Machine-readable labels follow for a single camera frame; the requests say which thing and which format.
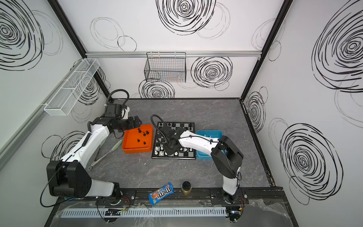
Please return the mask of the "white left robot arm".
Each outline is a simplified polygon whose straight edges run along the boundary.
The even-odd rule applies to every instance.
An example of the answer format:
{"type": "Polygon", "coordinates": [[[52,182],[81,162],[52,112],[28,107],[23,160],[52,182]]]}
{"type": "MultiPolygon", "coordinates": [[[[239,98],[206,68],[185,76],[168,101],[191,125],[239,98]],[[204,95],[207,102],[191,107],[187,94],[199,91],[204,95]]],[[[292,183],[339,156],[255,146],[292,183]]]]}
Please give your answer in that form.
{"type": "Polygon", "coordinates": [[[138,116],[97,117],[88,122],[88,132],[66,155],[58,161],[51,161],[47,167],[50,195],[56,197],[85,198],[108,197],[120,200],[122,197],[118,183],[94,180],[86,171],[91,156],[115,130],[124,132],[139,128],[142,121],[138,116]]]}

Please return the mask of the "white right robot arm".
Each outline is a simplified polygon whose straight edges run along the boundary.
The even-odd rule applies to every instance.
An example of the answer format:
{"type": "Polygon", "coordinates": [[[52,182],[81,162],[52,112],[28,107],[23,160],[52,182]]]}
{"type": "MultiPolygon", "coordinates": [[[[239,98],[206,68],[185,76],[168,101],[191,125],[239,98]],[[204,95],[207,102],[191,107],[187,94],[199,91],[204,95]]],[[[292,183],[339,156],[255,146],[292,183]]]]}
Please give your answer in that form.
{"type": "Polygon", "coordinates": [[[222,189],[225,200],[229,203],[237,200],[244,155],[231,139],[227,136],[219,139],[209,138],[184,128],[174,130],[167,125],[158,129],[158,132],[166,141],[165,151],[168,155],[183,148],[191,148],[212,157],[217,170],[223,175],[222,189]]]}

